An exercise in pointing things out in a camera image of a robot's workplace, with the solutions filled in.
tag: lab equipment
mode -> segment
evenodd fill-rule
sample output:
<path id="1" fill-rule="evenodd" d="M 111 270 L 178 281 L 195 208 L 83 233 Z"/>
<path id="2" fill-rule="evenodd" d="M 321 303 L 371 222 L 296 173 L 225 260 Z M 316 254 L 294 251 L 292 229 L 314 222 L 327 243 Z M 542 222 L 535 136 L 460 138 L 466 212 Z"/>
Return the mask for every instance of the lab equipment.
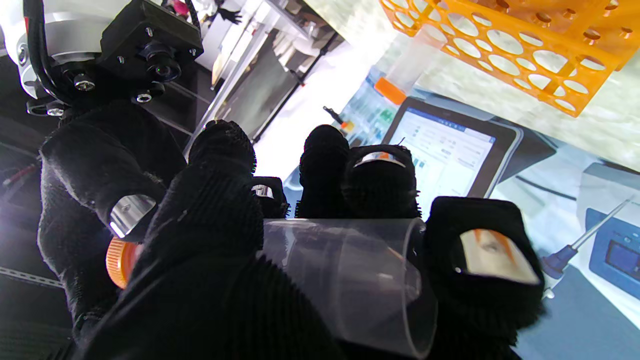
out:
<path id="1" fill-rule="evenodd" d="M 424 358 L 437 301 L 422 267 L 420 219 L 265 219 L 264 254 L 309 298 L 337 337 Z M 126 286 L 142 245 L 114 239 L 112 280 Z"/>
<path id="2" fill-rule="evenodd" d="M 581 246 L 583 246 L 598 230 L 600 230 L 603 225 L 607 224 L 609 219 L 613 218 L 622 210 L 631 199 L 627 199 L 623 201 L 620 205 L 616 206 L 615 209 L 611 210 L 609 214 L 602 214 L 603 218 L 599 218 L 598 222 L 595 221 L 588 222 L 586 225 L 589 226 L 589 230 L 582 234 L 578 240 L 571 245 L 567 245 L 563 247 L 560 251 L 555 254 L 551 254 L 549 256 L 545 256 L 542 258 L 542 271 L 545 275 L 545 284 L 547 287 L 545 288 L 545 296 L 552 299 L 555 297 L 553 293 L 553 289 L 556 285 L 562 280 L 564 277 L 564 270 L 569 265 L 569 261 L 573 259 L 574 256 L 578 254 L 578 250 Z"/>
<path id="3" fill-rule="evenodd" d="M 577 215 L 588 230 L 573 244 L 542 259 L 546 297 L 554 297 L 553 288 L 582 248 L 589 270 L 640 300 L 639 192 L 639 175 L 599 163 L 582 173 Z"/>
<path id="4" fill-rule="evenodd" d="M 429 26 L 445 53 L 573 117 L 640 46 L 633 1 L 380 3 L 398 31 L 414 36 Z"/>
<path id="5" fill-rule="evenodd" d="M 595 234 L 589 269 L 640 300 L 639 193 L 639 175 L 592 164 L 582 174 L 578 214 L 588 228 L 602 221 L 606 206 L 620 198 L 628 199 L 628 204 Z"/>
<path id="6" fill-rule="evenodd" d="M 488 197 L 521 139 L 519 128 L 410 97 L 382 142 L 411 151 L 418 204 L 426 218 L 438 196 Z"/>

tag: blue device screen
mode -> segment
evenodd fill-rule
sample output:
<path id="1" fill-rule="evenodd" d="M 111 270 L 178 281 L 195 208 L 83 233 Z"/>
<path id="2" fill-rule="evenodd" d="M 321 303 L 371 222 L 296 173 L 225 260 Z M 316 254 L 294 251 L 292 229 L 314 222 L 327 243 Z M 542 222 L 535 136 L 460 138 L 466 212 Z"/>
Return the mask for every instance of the blue device screen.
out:
<path id="1" fill-rule="evenodd" d="M 607 215 L 587 209 L 587 229 Z M 640 299 L 640 227 L 609 219 L 596 233 L 589 269 L 621 290 Z"/>
<path id="2" fill-rule="evenodd" d="M 607 264 L 640 281 L 640 254 L 632 249 L 610 241 Z"/>

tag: black fuzzy glove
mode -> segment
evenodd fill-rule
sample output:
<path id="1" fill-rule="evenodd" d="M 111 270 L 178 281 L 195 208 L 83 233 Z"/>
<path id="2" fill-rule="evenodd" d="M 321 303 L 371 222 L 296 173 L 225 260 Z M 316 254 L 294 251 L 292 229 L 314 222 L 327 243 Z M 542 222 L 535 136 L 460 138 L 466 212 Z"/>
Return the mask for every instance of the black fuzzy glove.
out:
<path id="1" fill-rule="evenodd" d="M 105 262 L 111 206 L 143 193 L 159 202 L 186 162 L 150 113 L 115 101 L 61 122 L 44 143 L 38 246 L 62 282 L 77 342 L 116 300 Z"/>
<path id="2" fill-rule="evenodd" d="M 236 25 L 240 24 L 240 21 L 242 20 L 242 17 L 238 15 L 240 14 L 240 11 L 232 12 L 225 8 L 218 8 L 218 13 L 222 17 L 222 19 L 233 22 Z"/>

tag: orange bottle cap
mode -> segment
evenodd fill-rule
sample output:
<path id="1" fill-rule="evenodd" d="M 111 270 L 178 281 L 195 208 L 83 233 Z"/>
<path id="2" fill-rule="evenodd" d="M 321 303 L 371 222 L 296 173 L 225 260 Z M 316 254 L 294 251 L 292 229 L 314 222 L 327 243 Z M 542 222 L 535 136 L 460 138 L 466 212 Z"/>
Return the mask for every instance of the orange bottle cap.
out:
<path id="1" fill-rule="evenodd" d="M 107 249 L 107 273 L 119 288 L 126 288 L 131 270 L 138 260 L 142 245 L 129 243 L 114 237 Z"/>
<path id="2" fill-rule="evenodd" d="M 385 78 L 380 78 L 374 88 L 396 105 L 402 105 L 406 99 L 404 92 Z"/>

